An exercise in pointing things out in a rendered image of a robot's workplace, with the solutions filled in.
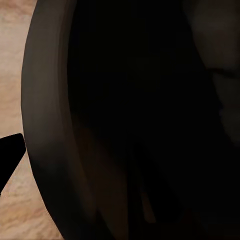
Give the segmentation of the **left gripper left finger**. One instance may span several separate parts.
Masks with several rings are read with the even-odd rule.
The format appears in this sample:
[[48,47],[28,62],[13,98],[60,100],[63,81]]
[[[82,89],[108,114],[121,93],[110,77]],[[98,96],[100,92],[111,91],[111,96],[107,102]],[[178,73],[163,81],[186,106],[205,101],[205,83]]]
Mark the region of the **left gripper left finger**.
[[21,133],[0,138],[0,193],[27,150]]

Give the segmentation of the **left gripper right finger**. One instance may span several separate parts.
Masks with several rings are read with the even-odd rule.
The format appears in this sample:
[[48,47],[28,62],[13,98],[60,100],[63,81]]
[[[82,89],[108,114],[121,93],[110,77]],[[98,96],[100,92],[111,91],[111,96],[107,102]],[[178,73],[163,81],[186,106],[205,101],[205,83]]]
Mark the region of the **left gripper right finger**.
[[[129,240],[210,240],[145,142],[125,134]],[[156,222],[145,220],[139,168]]]

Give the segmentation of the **cauldron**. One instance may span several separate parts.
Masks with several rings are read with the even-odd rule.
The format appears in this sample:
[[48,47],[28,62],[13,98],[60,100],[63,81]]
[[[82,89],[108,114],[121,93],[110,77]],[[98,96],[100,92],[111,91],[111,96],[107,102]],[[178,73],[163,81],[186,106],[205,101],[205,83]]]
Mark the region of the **cauldron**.
[[126,134],[209,240],[240,240],[240,0],[37,0],[20,105],[64,240],[129,240]]

